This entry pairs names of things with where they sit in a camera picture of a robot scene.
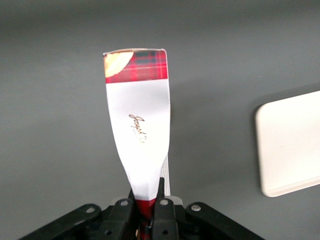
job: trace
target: snack package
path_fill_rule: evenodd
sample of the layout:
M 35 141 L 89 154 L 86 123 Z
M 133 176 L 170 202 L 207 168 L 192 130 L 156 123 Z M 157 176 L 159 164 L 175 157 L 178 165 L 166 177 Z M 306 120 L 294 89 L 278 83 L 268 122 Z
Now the snack package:
M 140 213 L 152 218 L 170 140 L 170 92 L 164 49 L 103 54 L 116 148 Z

